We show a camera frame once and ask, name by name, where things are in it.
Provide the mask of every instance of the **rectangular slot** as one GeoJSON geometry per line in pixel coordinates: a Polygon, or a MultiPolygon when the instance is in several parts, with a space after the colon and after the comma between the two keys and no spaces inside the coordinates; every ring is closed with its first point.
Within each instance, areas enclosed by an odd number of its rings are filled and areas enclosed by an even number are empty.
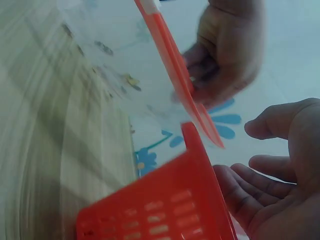
{"type": "Polygon", "coordinates": [[[181,237],[183,240],[189,240],[193,238],[200,237],[204,234],[203,230],[201,227],[195,227],[190,230],[184,231],[181,233],[181,237]]]}
{"type": "Polygon", "coordinates": [[[173,213],[176,216],[179,216],[181,214],[185,214],[188,212],[191,212],[192,210],[195,209],[195,203],[190,201],[181,205],[178,205],[177,207],[174,208],[173,213]]]}
{"type": "Polygon", "coordinates": [[[134,240],[134,239],[140,239],[140,238],[141,238],[140,232],[134,232],[124,236],[124,240],[134,240]]]}
{"type": "Polygon", "coordinates": [[[166,214],[164,212],[152,214],[148,216],[147,220],[149,223],[158,223],[166,218],[166,214]]]}
{"type": "Polygon", "coordinates": [[[155,240],[171,240],[171,237],[165,236],[165,237],[156,238],[155,240]]]}
{"type": "Polygon", "coordinates": [[[199,216],[197,214],[181,217],[176,221],[176,224],[180,228],[185,228],[198,223],[199,223],[199,216]]]}
{"type": "Polygon", "coordinates": [[[129,229],[133,229],[139,226],[139,222],[138,221],[131,221],[131,222],[127,222],[125,224],[122,225],[124,230],[129,230],[129,229]]]}
{"type": "Polygon", "coordinates": [[[144,209],[146,211],[156,210],[160,209],[164,206],[164,203],[162,201],[152,201],[144,206],[144,209]]]}
{"type": "Polygon", "coordinates": [[[155,226],[155,227],[150,228],[150,230],[149,230],[151,235],[162,234],[162,233],[165,233],[168,231],[169,231],[168,225],[155,226]]]}
{"type": "Polygon", "coordinates": [[[129,218],[132,216],[135,216],[136,214],[137,214],[137,210],[134,208],[130,208],[124,211],[124,215],[129,218]]]}
{"type": "Polygon", "coordinates": [[[192,194],[190,190],[181,191],[171,197],[171,202],[177,203],[183,200],[191,198],[192,194]]]}

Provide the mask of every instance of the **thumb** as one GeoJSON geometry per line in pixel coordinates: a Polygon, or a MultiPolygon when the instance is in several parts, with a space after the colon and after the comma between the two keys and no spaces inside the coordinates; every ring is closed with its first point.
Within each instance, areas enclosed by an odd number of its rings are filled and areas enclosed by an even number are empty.
{"type": "Polygon", "coordinates": [[[270,106],[256,119],[247,122],[244,129],[255,139],[288,139],[291,123],[297,114],[311,105],[319,104],[319,99],[309,98],[299,102],[270,106]]]}

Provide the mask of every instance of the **finger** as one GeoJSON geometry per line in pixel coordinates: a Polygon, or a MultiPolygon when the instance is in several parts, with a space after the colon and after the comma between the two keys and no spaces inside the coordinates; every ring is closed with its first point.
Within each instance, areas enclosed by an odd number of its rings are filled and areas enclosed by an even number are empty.
{"type": "Polygon", "coordinates": [[[234,170],[247,183],[279,199],[284,199],[296,186],[294,184],[270,179],[240,163],[232,165],[231,169],[234,170]]]}
{"type": "Polygon", "coordinates": [[[295,116],[313,104],[319,104],[319,101],[309,98],[299,102],[270,106],[256,119],[247,122],[244,129],[255,139],[288,139],[291,122],[295,116]]]}
{"type": "Polygon", "coordinates": [[[288,183],[297,183],[297,176],[288,156],[256,155],[249,161],[250,168],[288,183]]]}
{"type": "Polygon", "coordinates": [[[218,69],[219,67],[216,61],[212,57],[207,56],[202,62],[189,67],[188,72],[190,77],[194,77],[196,80],[201,80],[202,77],[207,74],[216,73],[218,69]]]}
{"type": "Polygon", "coordinates": [[[234,67],[220,68],[218,74],[210,76],[207,83],[192,95],[196,103],[212,107],[223,103],[247,87],[256,77],[255,71],[250,77],[242,79],[239,70],[234,67]]]}
{"type": "Polygon", "coordinates": [[[187,67],[201,63],[201,61],[207,56],[209,56],[208,50],[199,42],[195,43],[183,54],[187,67]]]}
{"type": "Polygon", "coordinates": [[[230,213],[247,232],[252,219],[263,205],[242,189],[229,167],[216,165],[213,169],[230,213]]]}
{"type": "Polygon", "coordinates": [[[261,191],[259,188],[253,186],[252,184],[246,182],[243,180],[235,171],[230,169],[232,176],[237,181],[239,186],[246,191],[248,194],[250,194],[254,199],[256,199],[261,205],[264,207],[269,206],[271,204],[275,204],[280,199],[272,196],[264,191],[261,191]]]}

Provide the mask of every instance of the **wood grain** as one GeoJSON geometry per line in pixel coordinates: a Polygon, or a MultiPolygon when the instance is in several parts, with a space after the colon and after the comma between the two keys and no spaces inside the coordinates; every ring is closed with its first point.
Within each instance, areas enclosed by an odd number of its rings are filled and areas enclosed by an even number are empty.
{"type": "Polygon", "coordinates": [[[0,239],[74,239],[78,211],[136,179],[130,124],[55,0],[0,2],[0,239]]]}

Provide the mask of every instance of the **hand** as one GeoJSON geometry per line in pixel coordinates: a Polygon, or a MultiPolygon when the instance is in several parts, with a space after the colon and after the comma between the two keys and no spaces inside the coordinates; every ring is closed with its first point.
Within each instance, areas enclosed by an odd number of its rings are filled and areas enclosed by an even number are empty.
{"type": "Polygon", "coordinates": [[[253,138],[288,140],[289,157],[214,166],[231,214],[253,240],[320,239],[320,100],[271,106],[245,125],[253,138]]]}
{"type": "Polygon", "coordinates": [[[225,102],[257,76],[265,39],[263,0],[209,0],[197,43],[184,59],[195,79],[193,99],[207,108],[225,102]]]}

